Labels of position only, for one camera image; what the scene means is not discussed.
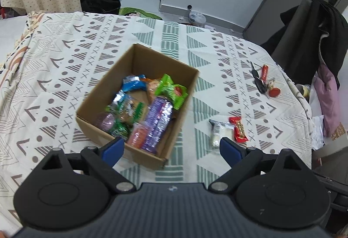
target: pink cloth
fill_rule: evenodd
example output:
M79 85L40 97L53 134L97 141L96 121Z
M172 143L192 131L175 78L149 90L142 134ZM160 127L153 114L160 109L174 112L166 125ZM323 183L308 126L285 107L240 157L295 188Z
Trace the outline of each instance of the pink cloth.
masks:
M340 124L340 104L335 76L325 64L318 68L318 76L314 79L314 88L317 91L321 111L324 115L326 137L331 137Z

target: red candy bar wrapper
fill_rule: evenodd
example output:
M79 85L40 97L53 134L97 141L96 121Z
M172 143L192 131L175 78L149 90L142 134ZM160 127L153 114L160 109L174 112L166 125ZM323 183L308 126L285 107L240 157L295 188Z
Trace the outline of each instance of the red candy bar wrapper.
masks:
M241 123L241 117L229 117L229 122L235 125L234 128L234 139L238 143L244 143L248 141L248 138L245 135L244 132L244 126Z
M266 64L264 64L262 67L262 73L261 73L261 78L260 78L263 82L266 82L267 73L268 73L268 66Z

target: candy wrapper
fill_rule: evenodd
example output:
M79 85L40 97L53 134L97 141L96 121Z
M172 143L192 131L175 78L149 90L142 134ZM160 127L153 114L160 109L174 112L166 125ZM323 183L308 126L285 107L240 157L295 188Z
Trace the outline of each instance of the candy wrapper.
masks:
M234 128L234 139L237 143L245 143L248 141L248 138L244 132L244 126L241 122L241 117L229 117L229 122L235 125Z
M160 97L155 99L149 111L150 116L144 121L144 125L149 127L149 134L141 147L143 150L156 154L156 146L169 124L172 112L173 105L169 101Z
M153 103L154 100L156 99L155 92L160 84L160 81L158 80L150 80L147 85L147 96L149 98L150 103Z
M142 121L146 112L147 106L129 95L126 95L118 106L119 120L130 126Z
M117 113L119 104L126 98L126 94L120 90L114 97L111 104L106 107L107 112Z
M174 84L172 78L169 75L164 74L157 90L155 91L155 95L164 95L168 97L172 101L173 107L176 110L179 110L187 97L187 89L184 86Z
M213 149L219 149L220 140L222 139L222 137L227 137L229 139L233 138L233 125L212 119L209 119L209 122L212 125L211 145Z
M144 143L148 133L148 127L145 127L144 125L139 123L135 123L133 131L127 141L127 144L135 148L140 148Z
M145 75L134 76L130 75L123 78L122 90L123 92L130 92L134 90L142 89L146 91L146 82L141 79L144 79Z
M96 121L96 126L111 136L120 136L125 141L128 139L129 132L126 124L119 122L112 113L100 113Z

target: cardboard box on floor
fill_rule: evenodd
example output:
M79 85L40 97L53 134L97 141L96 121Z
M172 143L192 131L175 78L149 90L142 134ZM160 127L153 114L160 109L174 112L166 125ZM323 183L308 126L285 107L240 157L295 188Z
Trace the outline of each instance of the cardboard box on floor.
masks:
M133 44L104 75L76 112L76 121L83 133L94 143L104 146L114 137L93 125L100 112L110 104L128 75L145 74L146 78L159 79L168 74L175 84L187 88L188 97L179 111L174 110L164 135L157 145L157 156L125 144L124 157L151 169L159 169L170 158L177 135L184 122L190 97L193 95L199 71L178 60L167 57L140 44ZM145 91L134 91L132 96L149 103Z

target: white bedsheet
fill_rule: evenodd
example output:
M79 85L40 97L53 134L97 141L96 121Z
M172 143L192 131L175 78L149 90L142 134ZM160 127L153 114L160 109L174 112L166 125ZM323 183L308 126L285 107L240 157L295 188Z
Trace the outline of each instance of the white bedsheet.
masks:
M70 153L93 144L77 125L75 110L134 43L200 71L166 167L148 170L125 159L115 165L134 184L208 185L229 170L222 156L211 151L209 118L225 122L229 116L241 116L248 146L265 153L290 148L311 164L310 107L260 46L215 31L139 17L76 12L36 19L40 22L35 32L0 71L0 213L17 227L14 192L53 147ZM277 98L259 94L250 62L259 72L263 64L269 66L269 77L281 89Z

